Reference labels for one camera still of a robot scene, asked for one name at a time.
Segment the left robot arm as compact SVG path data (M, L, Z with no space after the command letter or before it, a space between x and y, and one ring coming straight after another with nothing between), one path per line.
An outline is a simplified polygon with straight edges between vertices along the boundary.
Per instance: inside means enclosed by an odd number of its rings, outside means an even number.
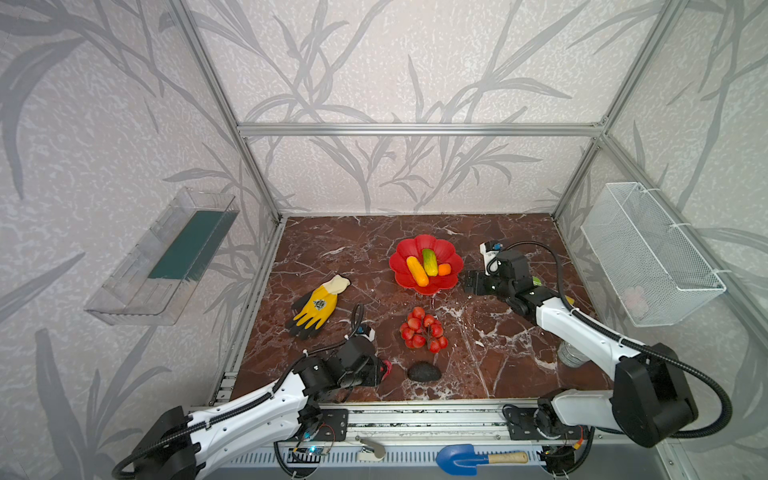
M234 458L312 428L320 397L374 387L391 371L367 337L303 352L277 380L228 403L186 413L164 412L132 453L114 466L114 479L203 479Z

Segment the green-yellow fake cucumber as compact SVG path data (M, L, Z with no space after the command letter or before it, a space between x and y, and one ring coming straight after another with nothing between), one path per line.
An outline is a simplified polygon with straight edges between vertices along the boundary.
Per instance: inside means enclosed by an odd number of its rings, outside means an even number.
M435 252L432 249L425 248L421 251L422 254L422 264L425 273L429 277L435 277L439 275L439 264L437 260L437 256Z

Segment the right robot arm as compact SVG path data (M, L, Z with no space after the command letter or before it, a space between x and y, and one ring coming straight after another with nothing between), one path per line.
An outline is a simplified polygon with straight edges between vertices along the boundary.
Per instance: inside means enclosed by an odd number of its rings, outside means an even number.
M653 447L693 423L698 408L685 374L674 366L675 353L662 344L646 354L626 338L590 317L550 288L537 285L525 255L501 244L481 244L482 270L468 271L466 292L493 296L515 314L563 340L562 363L597 365L612 381L610 390L564 390L538 401L535 422L544 435L562 426L618 431L636 444Z

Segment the red-green fake peach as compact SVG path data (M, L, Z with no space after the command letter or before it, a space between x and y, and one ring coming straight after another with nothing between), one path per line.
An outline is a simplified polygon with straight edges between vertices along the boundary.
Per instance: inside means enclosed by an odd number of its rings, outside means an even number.
M380 360L380 368L379 368L379 381L383 382L391 373L392 371L392 364L388 360L381 359Z

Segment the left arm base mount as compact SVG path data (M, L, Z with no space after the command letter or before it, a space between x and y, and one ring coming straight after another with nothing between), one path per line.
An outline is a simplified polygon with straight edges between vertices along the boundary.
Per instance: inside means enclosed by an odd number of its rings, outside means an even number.
M323 408L317 415L300 425L295 438L302 442L344 441L349 426L349 414L349 410L345 408Z

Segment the dark fake avocado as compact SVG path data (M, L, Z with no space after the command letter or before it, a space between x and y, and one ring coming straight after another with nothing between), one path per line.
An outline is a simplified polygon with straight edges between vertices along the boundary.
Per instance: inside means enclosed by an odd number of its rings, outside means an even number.
M441 370L430 362L419 361L407 370L407 377L413 382L429 383L442 378Z

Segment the yellow-orange fake corn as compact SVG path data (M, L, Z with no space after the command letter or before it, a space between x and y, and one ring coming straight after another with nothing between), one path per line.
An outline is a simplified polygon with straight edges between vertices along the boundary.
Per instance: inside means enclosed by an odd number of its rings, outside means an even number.
M409 272L419 287L429 285L429 276L421 262L415 256L409 256L406 260Z

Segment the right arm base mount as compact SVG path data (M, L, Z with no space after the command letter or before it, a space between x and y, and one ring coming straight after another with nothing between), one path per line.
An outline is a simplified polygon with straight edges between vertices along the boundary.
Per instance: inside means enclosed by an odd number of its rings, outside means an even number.
M588 430L581 425L566 425L549 405L520 407L506 404L502 407L511 440L562 441L566 444L583 441Z

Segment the red fake strawberry bunch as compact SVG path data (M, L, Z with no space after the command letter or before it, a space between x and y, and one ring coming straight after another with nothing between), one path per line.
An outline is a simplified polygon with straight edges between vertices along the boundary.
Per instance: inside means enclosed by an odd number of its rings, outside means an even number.
M427 348L432 353L438 353L449 345L443 324L422 307L412 309L400 325L399 332L409 349Z

